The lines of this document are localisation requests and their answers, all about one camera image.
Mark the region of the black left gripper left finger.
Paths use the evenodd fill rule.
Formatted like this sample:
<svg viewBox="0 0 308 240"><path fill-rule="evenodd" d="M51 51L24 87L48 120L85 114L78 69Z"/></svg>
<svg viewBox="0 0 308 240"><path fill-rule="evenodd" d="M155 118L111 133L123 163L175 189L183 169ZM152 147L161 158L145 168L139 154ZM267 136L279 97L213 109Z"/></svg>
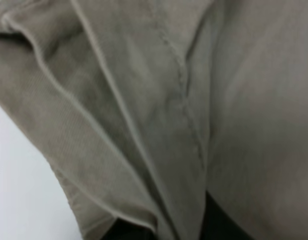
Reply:
<svg viewBox="0 0 308 240"><path fill-rule="evenodd" d="M101 240L153 240L153 232L143 226L118 219Z"/></svg>

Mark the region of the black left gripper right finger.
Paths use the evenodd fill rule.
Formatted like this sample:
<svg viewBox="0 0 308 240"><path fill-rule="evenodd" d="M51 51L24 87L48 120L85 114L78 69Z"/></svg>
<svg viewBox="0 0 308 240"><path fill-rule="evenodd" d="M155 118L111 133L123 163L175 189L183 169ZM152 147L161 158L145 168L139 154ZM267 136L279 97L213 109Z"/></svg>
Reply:
<svg viewBox="0 0 308 240"><path fill-rule="evenodd" d="M201 226L201 240L252 240L206 193L206 208Z"/></svg>

